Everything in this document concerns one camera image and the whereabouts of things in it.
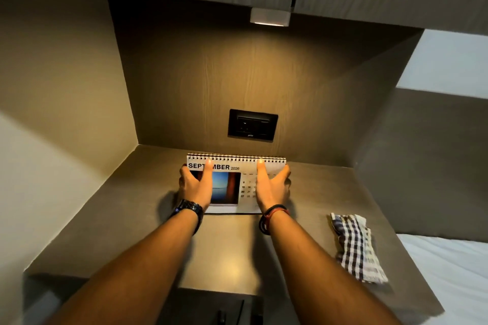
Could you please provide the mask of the person's right hand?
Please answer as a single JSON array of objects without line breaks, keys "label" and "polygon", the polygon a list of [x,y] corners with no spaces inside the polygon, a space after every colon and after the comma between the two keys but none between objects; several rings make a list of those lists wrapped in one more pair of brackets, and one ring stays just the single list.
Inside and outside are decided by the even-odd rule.
[{"label": "person's right hand", "polygon": [[290,173],[290,167],[286,164],[272,179],[268,176],[268,184],[264,188],[256,188],[256,198],[262,214],[272,205],[284,205],[289,197]]}]

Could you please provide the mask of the white spiral desk calendar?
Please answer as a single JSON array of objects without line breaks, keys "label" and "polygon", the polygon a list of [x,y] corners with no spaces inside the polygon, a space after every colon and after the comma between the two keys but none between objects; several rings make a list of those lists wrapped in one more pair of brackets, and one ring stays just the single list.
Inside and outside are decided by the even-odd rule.
[{"label": "white spiral desk calendar", "polygon": [[256,198],[257,162],[259,156],[213,153],[188,153],[186,165],[201,180],[206,161],[213,164],[212,196],[206,214],[260,214]]}]

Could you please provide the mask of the dark drawer unit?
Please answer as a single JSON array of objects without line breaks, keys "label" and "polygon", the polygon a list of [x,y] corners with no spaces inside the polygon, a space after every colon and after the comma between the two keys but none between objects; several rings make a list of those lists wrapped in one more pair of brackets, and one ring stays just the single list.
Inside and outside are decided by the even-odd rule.
[{"label": "dark drawer unit", "polygon": [[264,325],[262,297],[172,289],[156,325]]}]

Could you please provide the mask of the black wall socket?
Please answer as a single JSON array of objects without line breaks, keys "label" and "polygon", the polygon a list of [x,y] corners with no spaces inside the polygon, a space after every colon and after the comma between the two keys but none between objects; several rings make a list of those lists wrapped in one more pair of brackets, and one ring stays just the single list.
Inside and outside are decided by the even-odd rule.
[{"label": "black wall socket", "polygon": [[273,142],[278,114],[230,109],[228,137]]}]

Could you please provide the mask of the under-cabinet light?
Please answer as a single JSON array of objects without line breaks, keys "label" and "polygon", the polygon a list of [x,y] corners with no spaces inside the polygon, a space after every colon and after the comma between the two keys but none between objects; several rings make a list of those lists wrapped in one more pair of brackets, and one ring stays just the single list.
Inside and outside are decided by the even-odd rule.
[{"label": "under-cabinet light", "polygon": [[253,7],[250,22],[257,25],[288,27],[290,17],[289,11]]}]

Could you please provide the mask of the person's left hand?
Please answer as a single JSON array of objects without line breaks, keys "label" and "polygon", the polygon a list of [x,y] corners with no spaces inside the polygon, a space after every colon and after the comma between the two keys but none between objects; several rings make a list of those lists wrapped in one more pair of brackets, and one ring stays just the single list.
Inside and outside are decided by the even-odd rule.
[{"label": "person's left hand", "polygon": [[191,174],[186,164],[180,168],[180,198],[187,199],[202,206],[204,212],[211,203],[212,188],[203,187],[203,173],[200,180]]}]

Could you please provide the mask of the person's right forearm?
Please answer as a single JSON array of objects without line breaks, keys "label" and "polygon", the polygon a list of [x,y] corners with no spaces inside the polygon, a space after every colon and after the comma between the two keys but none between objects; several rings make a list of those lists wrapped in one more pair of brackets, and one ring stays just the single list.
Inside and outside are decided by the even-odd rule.
[{"label": "person's right forearm", "polygon": [[402,325],[284,211],[269,229],[301,325]]}]

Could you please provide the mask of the white bed mattress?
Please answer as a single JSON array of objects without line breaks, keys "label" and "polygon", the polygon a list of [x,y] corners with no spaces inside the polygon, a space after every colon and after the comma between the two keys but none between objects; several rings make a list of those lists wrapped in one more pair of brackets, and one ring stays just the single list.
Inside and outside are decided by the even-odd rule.
[{"label": "white bed mattress", "polygon": [[488,325],[488,242],[397,236],[444,309],[421,325]]}]

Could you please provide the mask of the person's left forearm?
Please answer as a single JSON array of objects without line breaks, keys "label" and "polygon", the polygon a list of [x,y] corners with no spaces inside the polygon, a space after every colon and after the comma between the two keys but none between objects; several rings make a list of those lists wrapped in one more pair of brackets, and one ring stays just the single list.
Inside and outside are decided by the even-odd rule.
[{"label": "person's left forearm", "polygon": [[96,272],[45,325],[154,325],[201,216],[173,215]]}]

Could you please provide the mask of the black wrist band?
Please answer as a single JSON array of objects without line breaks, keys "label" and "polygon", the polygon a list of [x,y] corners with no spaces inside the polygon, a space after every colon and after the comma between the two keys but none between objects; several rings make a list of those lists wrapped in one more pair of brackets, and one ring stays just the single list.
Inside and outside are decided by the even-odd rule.
[{"label": "black wrist band", "polygon": [[290,215],[290,212],[285,205],[282,205],[282,204],[272,205],[270,208],[268,208],[262,214],[262,216],[259,220],[258,227],[259,227],[259,230],[262,234],[267,235],[267,236],[271,235],[270,229],[269,229],[270,221],[271,221],[272,215],[278,211],[284,211],[287,215]]}]

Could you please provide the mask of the checked folded cloth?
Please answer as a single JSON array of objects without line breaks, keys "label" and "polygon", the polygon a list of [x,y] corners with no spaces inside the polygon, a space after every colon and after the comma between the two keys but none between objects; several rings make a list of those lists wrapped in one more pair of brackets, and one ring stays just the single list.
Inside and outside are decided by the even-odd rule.
[{"label": "checked folded cloth", "polygon": [[355,279],[363,283],[389,282],[374,251],[371,229],[360,215],[330,214],[341,250],[336,260]]}]

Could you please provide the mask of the black wristwatch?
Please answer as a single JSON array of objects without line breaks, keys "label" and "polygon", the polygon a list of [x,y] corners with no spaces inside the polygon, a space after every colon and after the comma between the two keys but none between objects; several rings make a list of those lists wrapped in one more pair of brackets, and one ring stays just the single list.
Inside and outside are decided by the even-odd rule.
[{"label": "black wristwatch", "polygon": [[199,230],[199,228],[202,224],[203,218],[204,218],[204,210],[203,210],[201,205],[199,205],[195,202],[189,201],[187,199],[181,199],[180,203],[174,208],[172,213],[169,215],[168,220],[170,218],[176,216],[177,214],[179,214],[181,211],[186,210],[186,209],[193,211],[198,217],[198,223],[197,223],[197,225],[194,229],[194,232],[193,232],[193,235],[195,235],[197,233],[197,231]]}]

